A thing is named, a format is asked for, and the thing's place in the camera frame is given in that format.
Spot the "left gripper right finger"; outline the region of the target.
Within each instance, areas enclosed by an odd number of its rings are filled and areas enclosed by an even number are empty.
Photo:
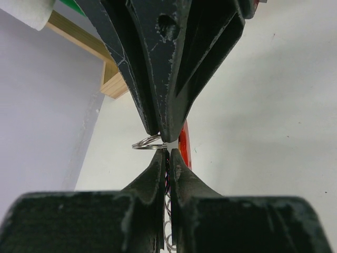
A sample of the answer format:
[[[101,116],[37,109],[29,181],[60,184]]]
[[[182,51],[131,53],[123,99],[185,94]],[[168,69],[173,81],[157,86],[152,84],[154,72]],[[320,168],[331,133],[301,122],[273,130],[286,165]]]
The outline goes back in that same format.
[[[222,196],[170,155],[172,242],[178,252],[331,252],[303,198]]]

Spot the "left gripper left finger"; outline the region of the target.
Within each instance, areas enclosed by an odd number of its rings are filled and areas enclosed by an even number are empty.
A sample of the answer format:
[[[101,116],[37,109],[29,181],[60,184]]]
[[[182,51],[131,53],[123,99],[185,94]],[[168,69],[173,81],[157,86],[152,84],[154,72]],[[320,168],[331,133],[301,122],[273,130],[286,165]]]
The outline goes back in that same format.
[[[120,191],[31,192],[1,224],[1,252],[160,252],[165,152]]]

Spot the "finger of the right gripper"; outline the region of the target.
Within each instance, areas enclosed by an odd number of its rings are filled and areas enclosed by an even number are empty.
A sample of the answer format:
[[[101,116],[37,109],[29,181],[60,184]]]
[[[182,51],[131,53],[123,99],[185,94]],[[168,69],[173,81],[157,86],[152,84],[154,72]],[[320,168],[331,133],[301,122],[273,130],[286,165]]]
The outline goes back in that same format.
[[[246,1],[127,1],[128,55],[145,131],[176,140],[193,102],[240,39]]]
[[[159,132],[132,1],[76,1],[121,73],[149,135]]]

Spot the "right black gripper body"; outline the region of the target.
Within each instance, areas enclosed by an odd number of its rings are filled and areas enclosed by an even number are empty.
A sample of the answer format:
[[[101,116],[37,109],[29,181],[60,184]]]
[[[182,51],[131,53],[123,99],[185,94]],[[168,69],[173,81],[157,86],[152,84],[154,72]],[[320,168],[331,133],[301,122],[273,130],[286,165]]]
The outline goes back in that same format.
[[[267,0],[238,0],[240,10],[244,19],[252,19],[260,3],[267,3]]]

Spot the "silver chain keyring red tag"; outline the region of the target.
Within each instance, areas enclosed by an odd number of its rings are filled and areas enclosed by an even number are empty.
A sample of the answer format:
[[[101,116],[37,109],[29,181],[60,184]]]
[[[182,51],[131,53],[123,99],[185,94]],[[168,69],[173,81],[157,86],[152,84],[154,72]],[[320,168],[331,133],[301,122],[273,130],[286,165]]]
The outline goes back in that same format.
[[[135,144],[132,145],[132,149],[135,150],[159,150],[164,149],[168,151],[170,148],[178,148],[183,161],[189,169],[192,169],[192,157],[190,148],[190,137],[188,123],[185,121],[182,131],[179,135],[177,142],[172,142],[169,144],[153,144],[153,142],[158,141],[161,135],[158,133],[156,135],[149,136]],[[172,236],[172,205],[171,205],[171,186],[170,186],[170,155],[167,155],[166,166],[165,166],[165,194],[164,194],[164,249],[167,252],[177,252],[176,245],[173,242]]]

